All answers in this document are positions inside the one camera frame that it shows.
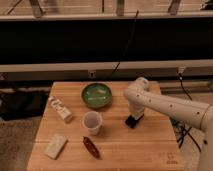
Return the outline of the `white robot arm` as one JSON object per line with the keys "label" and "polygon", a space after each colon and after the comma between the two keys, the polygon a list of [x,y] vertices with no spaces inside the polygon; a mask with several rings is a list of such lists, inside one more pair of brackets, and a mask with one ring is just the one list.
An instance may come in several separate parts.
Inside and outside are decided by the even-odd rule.
{"label": "white robot arm", "polygon": [[149,81],[137,78],[123,93],[129,102],[130,118],[139,120],[150,108],[204,132],[197,171],[213,169],[213,104],[196,102],[149,91]]}

